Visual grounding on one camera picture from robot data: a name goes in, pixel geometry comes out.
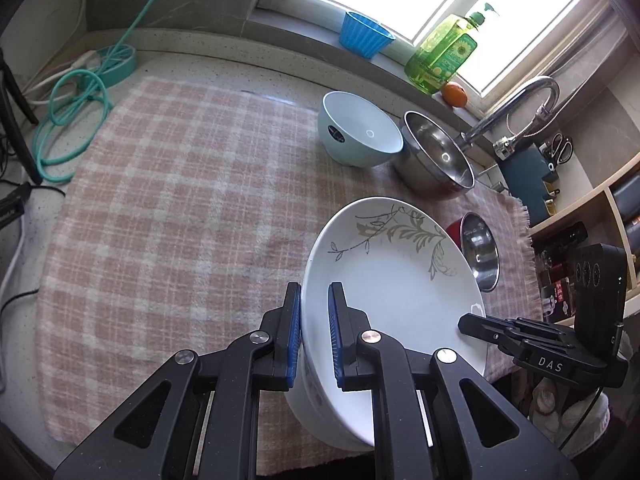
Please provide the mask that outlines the white gloved right hand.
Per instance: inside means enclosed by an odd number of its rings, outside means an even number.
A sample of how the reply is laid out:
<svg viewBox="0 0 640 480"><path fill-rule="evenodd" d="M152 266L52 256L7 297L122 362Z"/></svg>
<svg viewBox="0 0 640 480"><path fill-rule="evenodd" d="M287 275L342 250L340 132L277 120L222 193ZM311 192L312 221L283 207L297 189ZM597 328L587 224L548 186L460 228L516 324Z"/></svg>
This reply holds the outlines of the white gloved right hand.
<svg viewBox="0 0 640 480"><path fill-rule="evenodd" d="M561 411L559 387L544 378L533 390L529 420L556 445L576 428L568 443L583 445L597 441L608 429L610 402L605 393L590 393Z"/></svg>

